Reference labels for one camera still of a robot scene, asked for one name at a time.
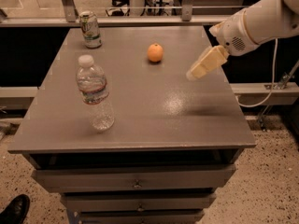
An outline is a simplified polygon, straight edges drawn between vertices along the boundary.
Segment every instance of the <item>aluminum can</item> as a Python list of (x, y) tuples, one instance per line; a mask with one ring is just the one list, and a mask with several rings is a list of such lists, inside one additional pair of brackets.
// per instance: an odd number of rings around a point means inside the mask
[(102, 45), (100, 28), (96, 16), (91, 11), (83, 11), (79, 15), (79, 23), (83, 33), (85, 46), (90, 49), (98, 48)]

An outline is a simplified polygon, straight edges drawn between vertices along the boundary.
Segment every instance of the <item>orange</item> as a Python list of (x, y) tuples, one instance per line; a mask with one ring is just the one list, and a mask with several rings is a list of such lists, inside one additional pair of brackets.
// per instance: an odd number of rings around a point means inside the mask
[(148, 48), (148, 58), (151, 62), (157, 63), (163, 58), (163, 47), (158, 43), (151, 44)]

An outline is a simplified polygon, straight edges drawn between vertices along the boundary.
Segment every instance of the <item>speckled floor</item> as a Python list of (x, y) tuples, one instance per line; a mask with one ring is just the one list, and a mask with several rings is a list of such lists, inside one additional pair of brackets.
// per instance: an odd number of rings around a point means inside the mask
[[(261, 131), (255, 116), (246, 118), (257, 146), (241, 154), (237, 171), (217, 189), (216, 201), (198, 224), (298, 224), (297, 141), (280, 115), (267, 117), (268, 132)], [(60, 197), (48, 194), (30, 177), (33, 168), (21, 155), (7, 153), (17, 127), (0, 142), (0, 212), (25, 193), (31, 206), (24, 224), (68, 223)]]

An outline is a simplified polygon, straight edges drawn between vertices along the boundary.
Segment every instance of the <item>clear bottle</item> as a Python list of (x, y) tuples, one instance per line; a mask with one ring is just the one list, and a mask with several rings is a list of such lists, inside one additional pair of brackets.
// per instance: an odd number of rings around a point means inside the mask
[(94, 64), (91, 55), (80, 56), (78, 63), (76, 81), (83, 102), (90, 109), (90, 122), (97, 131), (105, 131), (114, 123), (106, 76), (103, 69)]

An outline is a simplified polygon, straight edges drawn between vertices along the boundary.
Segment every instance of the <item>white cable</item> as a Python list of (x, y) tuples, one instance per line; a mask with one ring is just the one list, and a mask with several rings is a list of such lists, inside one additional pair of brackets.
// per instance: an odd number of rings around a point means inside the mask
[(253, 108), (259, 105), (262, 105), (265, 103), (271, 96), (273, 87), (274, 87), (274, 79), (275, 79), (275, 64), (276, 64), (276, 59), (277, 59), (277, 52), (278, 52), (278, 40), (275, 39), (275, 48), (274, 48), (274, 53), (273, 53), (273, 62), (272, 62), (272, 82), (271, 82), (271, 89), (270, 92), (268, 93), (267, 97), (265, 97), (260, 103), (255, 104), (255, 105), (243, 105), (239, 103), (240, 106), (246, 107), (246, 108)]

